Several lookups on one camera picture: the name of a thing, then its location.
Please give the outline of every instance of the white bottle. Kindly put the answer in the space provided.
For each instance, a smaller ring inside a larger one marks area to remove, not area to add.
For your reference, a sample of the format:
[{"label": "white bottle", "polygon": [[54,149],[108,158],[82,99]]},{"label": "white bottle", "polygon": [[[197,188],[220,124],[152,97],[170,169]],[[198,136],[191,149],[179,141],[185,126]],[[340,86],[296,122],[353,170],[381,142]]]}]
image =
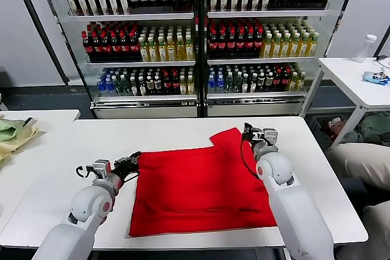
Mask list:
[{"label": "white bottle", "polygon": [[363,63],[364,61],[366,61],[366,58],[372,47],[372,44],[374,44],[376,41],[377,41],[377,36],[366,35],[366,42],[364,43],[364,45],[362,45],[361,49],[358,51],[358,54],[356,55],[355,58],[355,61],[357,63]]}]

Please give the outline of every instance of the red towel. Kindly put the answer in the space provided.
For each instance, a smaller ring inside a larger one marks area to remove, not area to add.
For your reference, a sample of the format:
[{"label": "red towel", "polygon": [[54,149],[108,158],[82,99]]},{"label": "red towel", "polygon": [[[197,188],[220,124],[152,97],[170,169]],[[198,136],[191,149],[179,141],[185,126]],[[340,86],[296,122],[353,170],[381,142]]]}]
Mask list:
[{"label": "red towel", "polygon": [[[141,154],[130,236],[276,226],[263,182],[241,161],[238,129],[210,139],[213,147]],[[255,171],[247,142],[243,152]]]}]

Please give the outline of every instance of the white table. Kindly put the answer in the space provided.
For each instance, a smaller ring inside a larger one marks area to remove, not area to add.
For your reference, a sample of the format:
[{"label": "white table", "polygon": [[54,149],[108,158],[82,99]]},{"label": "white table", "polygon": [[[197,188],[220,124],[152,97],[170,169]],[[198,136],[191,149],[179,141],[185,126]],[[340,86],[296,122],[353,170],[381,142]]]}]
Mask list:
[{"label": "white table", "polygon": [[[358,125],[366,112],[390,110],[390,85],[377,85],[363,80],[364,71],[379,72],[381,70],[381,65],[374,60],[374,58],[367,58],[364,63],[357,63],[351,58],[319,59],[320,67],[299,116],[306,116],[324,74],[329,76],[356,105],[351,117],[331,145],[332,147],[337,146],[343,137]],[[381,62],[389,66],[387,64],[388,60],[382,60]]]},{"label": "white table", "polygon": [[80,116],[78,110],[43,111],[0,111],[9,120],[37,120],[39,132],[33,140],[11,154],[0,164],[0,233],[7,225],[16,207],[22,200],[32,181],[42,170],[43,163],[37,159],[39,154],[55,141],[63,129],[69,127]]},{"label": "white table", "polygon": [[[63,141],[34,159],[52,168],[33,182],[0,235],[0,245],[38,247],[49,230],[65,220],[71,197],[91,179],[75,168],[97,159],[113,161],[140,151],[192,149],[212,146],[209,137],[244,122],[279,130],[278,146],[290,157],[294,170],[317,203],[335,243],[362,242],[367,232],[344,193],[305,121],[299,117],[78,120],[63,133]],[[277,227],[210,233],[165,234],[129,238],[136,181],[126,183],[114,211],[95,235],[95,250],[181,250],[281,247]]]}]

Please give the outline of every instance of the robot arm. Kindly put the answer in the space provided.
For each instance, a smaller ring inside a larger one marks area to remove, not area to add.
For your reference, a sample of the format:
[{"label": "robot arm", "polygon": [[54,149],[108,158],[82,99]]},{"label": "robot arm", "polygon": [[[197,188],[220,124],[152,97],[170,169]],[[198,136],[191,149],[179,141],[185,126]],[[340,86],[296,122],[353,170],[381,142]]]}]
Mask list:
[{"label": "robot arm", "polygon": [[246,123],[243,140],[252,145],[256,172],[268,191],[286,248],[295,260],[334,259],[332,234],[289,160],[278,152],[277,135],[275,129],[261,130]]},{"label": "robot arm", "polygon": [[80,174],[82,167],[78,167],[76,172],[80,177],[93,172],[96,179],[92,186],[75,194],[66,222],[48,233],[33,260],[86,260],[93,248],[95,232],[112,211],[115,196],[126,182],[126,176],[138,173],[139,154],[116,161],[112,171],[106,160],[97,160],[87,166],[86,176]]}]

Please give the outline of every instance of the yellow cloth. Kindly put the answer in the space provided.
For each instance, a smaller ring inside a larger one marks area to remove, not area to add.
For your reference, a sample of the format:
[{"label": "yellow cloth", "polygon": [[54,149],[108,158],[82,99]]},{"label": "yellow cloth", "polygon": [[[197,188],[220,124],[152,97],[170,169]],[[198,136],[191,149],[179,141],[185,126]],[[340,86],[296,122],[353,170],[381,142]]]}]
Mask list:
[{"label": "yellow cloth", "polygon": [[0,142],[0,164],[12,152],[29,142],[39,131],[36,121],[31,119],[15,137]]}]

